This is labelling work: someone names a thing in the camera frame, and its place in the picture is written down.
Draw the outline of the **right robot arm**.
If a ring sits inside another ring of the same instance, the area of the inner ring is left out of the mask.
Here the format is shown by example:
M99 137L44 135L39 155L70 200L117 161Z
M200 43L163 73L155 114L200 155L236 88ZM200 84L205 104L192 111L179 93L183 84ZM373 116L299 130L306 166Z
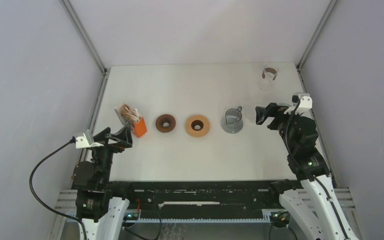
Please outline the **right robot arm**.
M287 179L273 182L269 203L275 208L284 207L309 240L356 240L358 235L339 203L330 169L316 148L319 137L316 122L298 113L298 108L296 104L288 113L286 106L276 103L257 106L255 123L262 125L267 118L272 118L267 128L279 132L288 152L288 166L313 208L304 203Z

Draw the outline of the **grey glass carafe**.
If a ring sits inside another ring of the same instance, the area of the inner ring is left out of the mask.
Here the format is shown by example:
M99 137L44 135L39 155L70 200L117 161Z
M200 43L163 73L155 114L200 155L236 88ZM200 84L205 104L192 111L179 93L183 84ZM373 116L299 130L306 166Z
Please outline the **grey glass carafe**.
M228 109L220 121L221 128L229 134L239 133L243 129L242 106Z

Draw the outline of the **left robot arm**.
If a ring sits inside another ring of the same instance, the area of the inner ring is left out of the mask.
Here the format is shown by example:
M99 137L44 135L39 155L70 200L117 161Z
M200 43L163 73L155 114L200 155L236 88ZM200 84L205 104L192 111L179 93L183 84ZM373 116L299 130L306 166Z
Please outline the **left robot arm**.
M91 151L91 160L78 163L73 170L80 236L85 240L116 240L126 210L137 200L136 194L128 189L114 196L110 188L113 155L133 146L131 130L124 126L112 133L107 127L92 135L87 129L76 134L73 142L77 149Z

